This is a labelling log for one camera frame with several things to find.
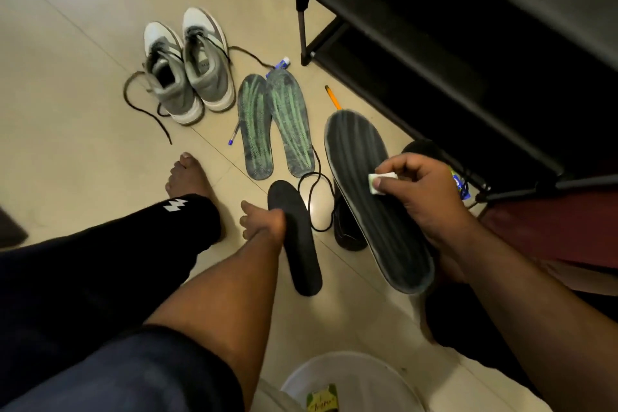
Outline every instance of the eraser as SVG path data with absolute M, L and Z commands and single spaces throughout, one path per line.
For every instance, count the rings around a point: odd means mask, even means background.
M 395 179 L 397 179 L 398 175 L 397 175 L 397 173 L 383 173 L 383 174 L 371 173 L 371 174 L 369 174 L 369 192 L 374 194 L 374 195 L 377 195 L 377 196 L 383 196 L 383 195 L 385 195 L 383 192 L 380 192 L 379 190 L 377 190 L 377 189 L 375 189 L 373 187 L 374 179 L 376 179 L 379 176 L 380 177 L 383 176 L 385 178 L 395 178 Z

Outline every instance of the tiled floor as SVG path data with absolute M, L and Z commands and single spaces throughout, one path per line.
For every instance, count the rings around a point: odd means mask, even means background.
M 371 119 L 395 154 L 410 138 L 315 65 L 298 64 L 294 0 L 0 0 L 0 204 L 30 233 L 29 242 L 66 235 L 119 217 L 166 197 L 168 170 L 183 151 L 200 159 L 223 205 L 228 239 L 203 253 L 195 271 L 241 244 L 240 200 L 266 205 L 276 179 L 295 183 L 273 128 L 274 174 L 253 182 L 243 166 L 240 138 L 228 138 L 236 111 L 207 113 L 193 128 L 166 120 L 169 145 L 157 124 L 124 104 L 121 89 L 143 62 L 142 30 L 150 20 L 176 28 L 184 10 L 204 6 L 232 44 L 271 63 L 289 56 L 309 112 L 313 143 L 325 162 L 323 127 L 340 103 Z M 331 18 L 313 3 L 308 35 Z M 263 70 L 232 54 L 236 85 Z M 135 104 L 155 102 L 135 84 Z M 332 199 L 318 186 L 312 205 L 317 224 L 328 222 Z M 368 251 L 339 248 L 332 232 L 316 233 L 324 287 L 312 299 L 298 296 L 283 259 L 263 376 L 275 385 L 302 362 L 333 350 L 359 350 L 399 370 L 434 412 L 548 410 L 501 374 L 428 344 L 421 336 L 415 300 L 387 286 Z

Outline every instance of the shelf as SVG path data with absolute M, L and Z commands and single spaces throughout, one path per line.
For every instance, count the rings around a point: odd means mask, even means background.
M 616 163 L 616 72 L 510 2 L 317 1 L 554 178 Z
M 313 61 L 414 138 L 432 139 L 457 171 L 474 170 L 475 186 L 511 191 L 534 187 L 540 176 L 552 179 L 547 168 L 341 19 L 324 33 Z

